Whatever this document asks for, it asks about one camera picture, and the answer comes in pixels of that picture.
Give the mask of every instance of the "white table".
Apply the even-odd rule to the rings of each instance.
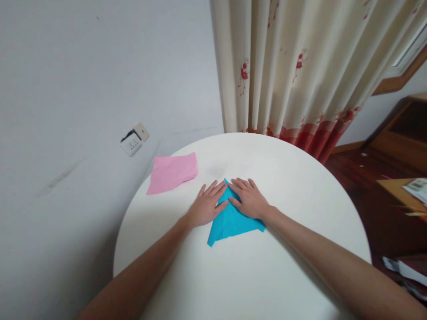
[[[173,154],[196,152],[199,174],[147,196],[139,188],[123,219],[114,275],[148,249],[189,208],[203,183],[252,178],[292,219],[371,263],[359,215],[339,182],[317,160],[281,140],[229,133]],[[147,319],[344,319],[349,315],[297,253],[270,227],[215,242],[211,223],[191,232],[152,297]]]

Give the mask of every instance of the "blue origami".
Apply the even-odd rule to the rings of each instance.
[[[227,201],[228,198],[236,198],[240,201],[240,197],[227,187],[226,191],[219,199],[218,204]],[[241,233],[252,230],[264,232],[266,226],[259,219],[252,219],[242,214],[239,209],[228,203],[227,207],[222,210],[215,218],[210,229],[208,245],[213,246],[215,241],[225,239],[231,236],[237,236]]]

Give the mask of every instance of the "person's right hand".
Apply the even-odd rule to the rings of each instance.
[[[231,179],[233,184],[229,184],[233,190],[240,197],[242,203],[235,198],[228,198],[233,206],[240,210],[245,216],[255,219],[262,219],[263,215],[268,211],[270,205],[267,199],[260,193],[257,185],[252,179],[249,181],[240,178]]]

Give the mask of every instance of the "finger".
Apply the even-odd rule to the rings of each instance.
[[[210,192],[210,196],[214,196],[217,194],[217,192],[226,184],[225,181],[222,181],[219,185],[217,185],[215,188],[212,189],[212,191]]]
[[[221,189],[219,189],[219,191],[217,192],[217,194],[214,196],[215,201],[218,201],[222,195],[224,194],[224,192],[227,190],[227,185],[223,185]]]
[[[248,181],[249,181],[249,184],[250,184],[250,186],[251,186],[252,188],[254,188],[254,189],[258,190],[258,187],[257,187],[257,185],[255,184],[255,181],[253,181],[251,178],[249,178],[249,179],[248,179]]]
[[[239,180],[239,181],[243,182],[243,184],[244,184],[247,188],[250,188],[250,184],[249,184],[249,182],[247,182],[246,180],[243,180],[243,179],[240,179],[240,178],[237,178],[237,180]]]
[[[231,190],[233,190],[235,193],[237,193],[238,196],[241,195],[242,189],[240,189],[237,185],[234,184],[228,184]]]
[[[231,202],[231,204],[233,206],[235,206],[237,209],[241,209],[242,208],[242,204],[240,203],[239,200],[237,200],[236,198],[228,198],[228,200]]]
[[[238,186],[240,189],[247,189],[246,188],[246,186],[245,186],[245,184],[243,183],[243,182],[241,182],[240,180],[236,180],[236,179],[231,179],[231,182],[234,184],[234,185],[236,185],[236,186]]]
[[[219,215],[219,213],[220,213],[222,210],[224,210],[227,206],[228,206],[228,201],[221,202],[221,204],[220,204],[220,205],[218,205],[218,206],[215,208],[215,210],[214,210],[215,217],[216,217],[217,215]]]
[[[203,192],[205,192],[205,188],[206,188],[206,184],[202,185],[199,194],[197,195],[198,197],[200,197],[201,195],[203,195]]]
[[[216,180],[214,182],[212,182],[212,184],[209,186],[209,188],[207,188],[207,190],[205,191],[206,195],[208,195],[212,191],[212,189],[217,185],[217,182],[218,181],[216,181]]]

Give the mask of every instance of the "wall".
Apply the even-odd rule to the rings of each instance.
[[[72,319],[153,156],[223,133],[209,2],[3,1],[0,30],[0,318]]]
[[[366,140],[384,121],[397,102],[411,94],[427,92],[427,63],[418,69],[402,90],[372,96],[342,135],[337,145]]]

